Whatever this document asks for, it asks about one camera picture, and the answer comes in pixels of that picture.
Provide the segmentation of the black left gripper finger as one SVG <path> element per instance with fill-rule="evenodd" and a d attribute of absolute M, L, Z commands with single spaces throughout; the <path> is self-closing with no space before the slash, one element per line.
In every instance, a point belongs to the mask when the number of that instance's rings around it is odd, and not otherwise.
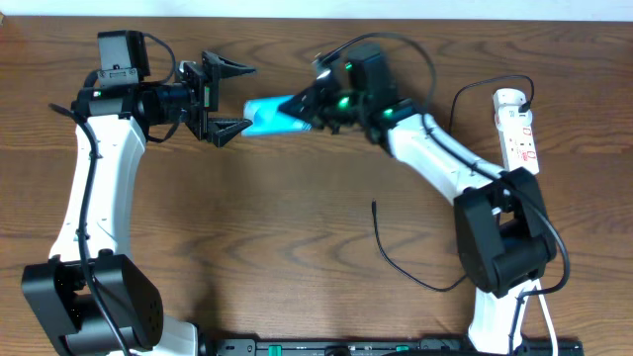
<path fill-rule="evenodd" d="M 244 118 L 211 118 L 207 124 L 206 141 L 215 147 L 224 147 L 235 136 L 252 126 L 252 121 Z"/>
<path fill-rule="evenodd" d="M 218 83 L 221 79 L 237 77 L 256 72 L 251 65 L 229 60 L 210 51 L 202 52 L 203 82 L 205 84 Z"/>

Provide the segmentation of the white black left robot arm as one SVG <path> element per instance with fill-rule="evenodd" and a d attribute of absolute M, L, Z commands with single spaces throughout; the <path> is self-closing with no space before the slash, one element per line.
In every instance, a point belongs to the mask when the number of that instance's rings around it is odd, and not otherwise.
<path fill-rule="evenodd" d="M 144 54 L 107 56 L 64 115 L 76 124 L 77 160 L 63 226 L 46 262 L 24 269 L 25 299 L 60 355 L 209 355 L 193 323 L 170 317 L 158 289 L 134 264 L 131 215 L 136 172 L 153 126 L 187 126 L 227 144 L 247 119 L 219 119 L 223 79 L 250 67 L 212 52 L 148 80 Z"/>

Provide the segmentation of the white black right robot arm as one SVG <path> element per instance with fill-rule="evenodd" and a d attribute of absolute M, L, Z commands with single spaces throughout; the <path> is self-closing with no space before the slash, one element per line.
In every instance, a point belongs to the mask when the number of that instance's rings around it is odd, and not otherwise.
<path fill-rule="evenodd" d="M 513 355 L 523 344 L 526 301 L 543 298 L 546 265 L 563 253 L 537 183 L 531 98 L 513 88 L 493 95 L 502 165 L 486 161 L 440 127 L 427 109 L 403 98 L 377 44 L 351 50 L 342 87 L 330 53 L 317 60 L 311 86 L 279 105 L 316 129 L 361 127 L 367 139 L 409 166 L 452 206 L 459 259 L 476 287 L 467 337 L 479 353 Z"/>

